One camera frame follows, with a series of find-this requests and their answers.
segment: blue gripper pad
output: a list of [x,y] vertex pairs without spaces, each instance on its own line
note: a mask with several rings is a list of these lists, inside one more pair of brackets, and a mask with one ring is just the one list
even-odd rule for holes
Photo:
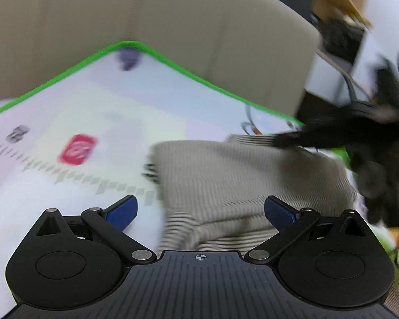
[[104,209],[102,217],[119,231],[123,231],[137,216],[137,199],[131,194]]
[[300,213],[277,197],[268,196],[265,200],[265,216],[278,231],[282,231],[296,222]]

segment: silver rivet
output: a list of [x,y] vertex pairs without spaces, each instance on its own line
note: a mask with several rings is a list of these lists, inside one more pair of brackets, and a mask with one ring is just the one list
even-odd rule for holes
[[265,260],[269,258],[269,252],[263,249],[252,250],[248,255],[256,260]]
[[131,256],[137,260],[147,260],[152,257],[152,253],[146,249],[135,250]]

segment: desk surface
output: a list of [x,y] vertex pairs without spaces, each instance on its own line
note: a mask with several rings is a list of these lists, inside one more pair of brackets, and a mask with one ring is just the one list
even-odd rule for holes
[[[121,51],[96,58],[0,113],[0,317],[14,305],[7,261],[43,210],[78,215],[135,194],[139,213],[125,233],[154,250],[164,212],[156,186],[141,175],[150,146],[244,133],[245,102],[145,53],[130,70],[122,70]],[[281,115],[252,107],[251,117],[263,133],[290,130]],[[15,128],[28,130],[17,142],[9,138]],[[64,163],[60,155],[77,135],[96,140],[92,153],[80,165]]]

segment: white wall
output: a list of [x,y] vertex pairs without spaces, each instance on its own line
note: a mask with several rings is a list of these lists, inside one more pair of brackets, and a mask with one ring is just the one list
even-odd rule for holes
[[397,63],[399,55],[399,0],[368,0],[364,12],[374,28],[365,38],[356,61],[355,78],[363,86],[374,87],[371,66],[380,54]]
[[[381,56],[397,63],[399,55],[399,0],[367,0],[365,16],[373,24],[367,32],[356,58],[354,78],[369,92],[375,89],[373,67],[381,63]],[[316,59],[309,79],[307,91],[337,105],[349,102],[347,88],[343,86],[341,75],[331,66]]]

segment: crosshair marking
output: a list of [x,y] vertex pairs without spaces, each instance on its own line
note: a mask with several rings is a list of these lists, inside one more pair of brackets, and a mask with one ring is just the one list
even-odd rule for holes
[[195,259],[200,260],[200,261],[205,260],[205,258],[208,258],[208,257],[206,257],[204,254],[198,254],[195,256]]

